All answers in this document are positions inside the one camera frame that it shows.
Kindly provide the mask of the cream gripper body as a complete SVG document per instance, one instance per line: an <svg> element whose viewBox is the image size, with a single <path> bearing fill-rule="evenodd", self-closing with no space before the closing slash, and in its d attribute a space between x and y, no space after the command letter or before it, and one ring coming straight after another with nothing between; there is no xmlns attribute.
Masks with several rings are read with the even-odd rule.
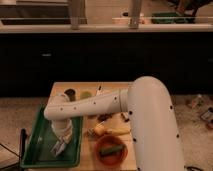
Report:
<svg viewBox="0 0 213 171"><path fill-rule="evenodd" d="M71 119L53 121L51 128L59 140L63 140L66 144L71 141L73 128Z"/></svg>

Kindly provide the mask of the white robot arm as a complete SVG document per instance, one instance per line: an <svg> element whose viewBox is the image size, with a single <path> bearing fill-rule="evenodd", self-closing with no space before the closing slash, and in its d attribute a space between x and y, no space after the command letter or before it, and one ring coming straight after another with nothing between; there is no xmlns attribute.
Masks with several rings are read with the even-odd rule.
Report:
<svg viewBox="0 0 213 171"><path fill-rule="evenodd" d="M58 121L120 112L129 114L138 171L185 171L171 97L155 77L142 76L124 89L74 102L60 93L49 101L44 116Z"/></svg>

